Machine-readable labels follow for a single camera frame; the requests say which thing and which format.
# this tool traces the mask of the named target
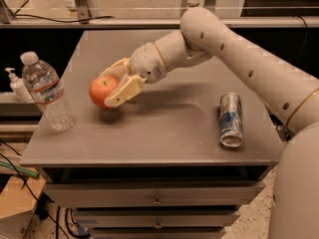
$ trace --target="white bottle cap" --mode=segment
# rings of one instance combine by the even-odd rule
[[[15,70],[14,68],[6,68],[6,71],[9,73],[9,78],[11,82],[18,80],[18,77],[14,73],[11,73],[11,71],[14,71],[14,70]]]
[[[39,61],[38,55],[35,52],[26,52],[21,55],[20,59],[26,66],[33,65]]]

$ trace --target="apple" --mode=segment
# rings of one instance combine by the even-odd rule
[[[108,97],[118,85],[119,81],[112,76],[102,76],[94,79],[89,89],[92,102],[99,108],[108,110],[109,108],[104,105],[104,99]]]

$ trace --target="blue can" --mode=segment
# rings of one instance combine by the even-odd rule
[[[220,142],[227,147],[243,143],[242,111],[240,96],[227,93],[220,98]]]

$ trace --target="white pump bottle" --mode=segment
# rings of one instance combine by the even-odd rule
[[[6,68],[6,71],[9,73],[9,78],[11,80],[10,87],[21,102],[30,102],[32,100],[32,97],[25,87],[22,79],[18,78],[14,73],[12,73],[12,71],[14,70],[14,68]]]

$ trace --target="drawer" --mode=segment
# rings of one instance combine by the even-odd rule
[[[231,210],[198,209],[121,209],[76,210],[74,218],[83,227],[168,228],[230,226],[239,213]]]
[[[220,239],[225,229],[92,229],[95,239]]]
[[[152,207],[248,204],[264,183],[47,184],[61,207]]]

